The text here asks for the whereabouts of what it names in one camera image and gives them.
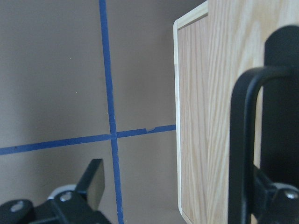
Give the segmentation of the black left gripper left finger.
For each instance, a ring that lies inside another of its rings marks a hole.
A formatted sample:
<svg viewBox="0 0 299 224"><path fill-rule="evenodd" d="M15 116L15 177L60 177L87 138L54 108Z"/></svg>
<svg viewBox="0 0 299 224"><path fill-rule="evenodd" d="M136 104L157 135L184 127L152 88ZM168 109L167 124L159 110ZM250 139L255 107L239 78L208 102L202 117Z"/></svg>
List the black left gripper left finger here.
<svg viewBox="0 0 299 224"><path fill-rule="evenodd" d="M87 204L98 210L105 190L105 173L103 159L92 159L75 187Z"/></svg>

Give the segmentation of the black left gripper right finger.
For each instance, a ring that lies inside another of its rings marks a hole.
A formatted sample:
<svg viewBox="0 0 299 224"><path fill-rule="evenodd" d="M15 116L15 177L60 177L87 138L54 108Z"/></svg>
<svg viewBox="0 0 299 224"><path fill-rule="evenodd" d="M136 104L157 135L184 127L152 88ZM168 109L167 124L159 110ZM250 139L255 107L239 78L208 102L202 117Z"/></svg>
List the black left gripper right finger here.
<svg viewBox="0 0 299 224"><path fill-rule="evenodd" d="M264 65L287 68L263 85L259 193L260 224L299 221L299 28L289 25L265 42Z"/></svg>

